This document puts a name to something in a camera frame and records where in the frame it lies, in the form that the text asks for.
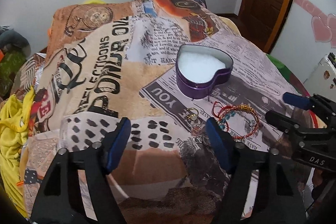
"bracelet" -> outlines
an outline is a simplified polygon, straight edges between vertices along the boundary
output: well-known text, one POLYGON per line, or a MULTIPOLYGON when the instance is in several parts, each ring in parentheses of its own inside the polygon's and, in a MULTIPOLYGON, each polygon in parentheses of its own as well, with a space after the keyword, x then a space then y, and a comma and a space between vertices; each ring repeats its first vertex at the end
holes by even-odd
POLYGON ((212 114, 216 118, 218 118, 218 125, 222 130, 226 126, 226 131, 228 132, 229 127, 228 127, 227 120, 230 119, 230 117, 233 117, 234 115, 236 115, 237 111, 242 111, 242 112, 250 113, 254 118, 254 120, 249 122, 249 126, 251 127, 251 131, 244 136, 235 136, 233 138, 235 140, 242 140, 242 139, 250 137, 253 134, 256 134, 256 132, 258 131, 259 126, 260 126, 260 120, 259 120, 257 112, 252 107, 250 107, 249 105, 244 105, 244 104, 241 104, 241 105, 238 105, 238 106, 225 106, 225 107, 223 107, 221 105, 221 110, 216 115, 214 113, 214 108, 216 107, 216 105, 218 103, 221 105, 220 102, 215 102, 214 106, 212 108, 212 114))

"purple heart-shaped tin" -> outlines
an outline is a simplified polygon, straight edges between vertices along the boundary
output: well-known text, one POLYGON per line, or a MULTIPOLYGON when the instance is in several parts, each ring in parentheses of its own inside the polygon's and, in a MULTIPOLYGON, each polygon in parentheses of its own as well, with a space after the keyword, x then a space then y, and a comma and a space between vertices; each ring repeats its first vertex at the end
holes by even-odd
POLYGON ((181 92, 192 99, 202 99, 211 94, 215 85, 220 85, 227 82, 231 76, 233 69, 233 59, 226 52, 219 49, 200 46, 200 45, 182 45, 177 53, 176 59, 176 83, 181 92), (181 52, 195 52, 201 54, 209 54, 223 62, 225 69, 219 69, 215 72, 213 78, 206 83, 195 83, 188 80, 179 70, 179 56, 181 52))

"metal bolt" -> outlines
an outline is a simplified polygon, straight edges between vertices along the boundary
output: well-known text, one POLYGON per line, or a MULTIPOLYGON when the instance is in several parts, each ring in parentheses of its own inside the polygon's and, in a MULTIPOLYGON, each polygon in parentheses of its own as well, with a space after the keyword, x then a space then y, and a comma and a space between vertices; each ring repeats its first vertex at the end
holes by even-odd
POLYGON ((58 154, 64 155, 68 150, 66 148, 61 148, 60 150, 57 151, 58 154))
POLYGON ((236 142, 235 146, 238 149, 243 149, 245 147, 245 145, 242 142, 236 142))
POLYGON ((100 147, 101 147, 101 142, 94 142, 94 143, 92 144, 92 147, 93 147, 94 149, 100 148, 100 147))
POLYGON ((273 154, 273 155, 278 155, 279 154, 279 150, 277 150, 276 148, 272 148, 270 150, 270 152, 273 154))

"gold ring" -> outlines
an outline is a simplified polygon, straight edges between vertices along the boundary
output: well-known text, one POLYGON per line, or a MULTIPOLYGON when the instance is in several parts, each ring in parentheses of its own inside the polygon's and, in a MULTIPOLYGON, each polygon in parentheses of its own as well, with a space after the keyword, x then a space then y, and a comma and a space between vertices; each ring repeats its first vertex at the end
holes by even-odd
POLYGON ((198 110, 194 107, 190 107, 190 108, 187 108, 187 110, 185 111, 185 113, 187 114, 187 112, 191 112, 191 114, 189 115, 186 115, 186 117, 189 119, 189 120, 192 120, 192 121, 196 121, 197 118, 198 118, 198 110))

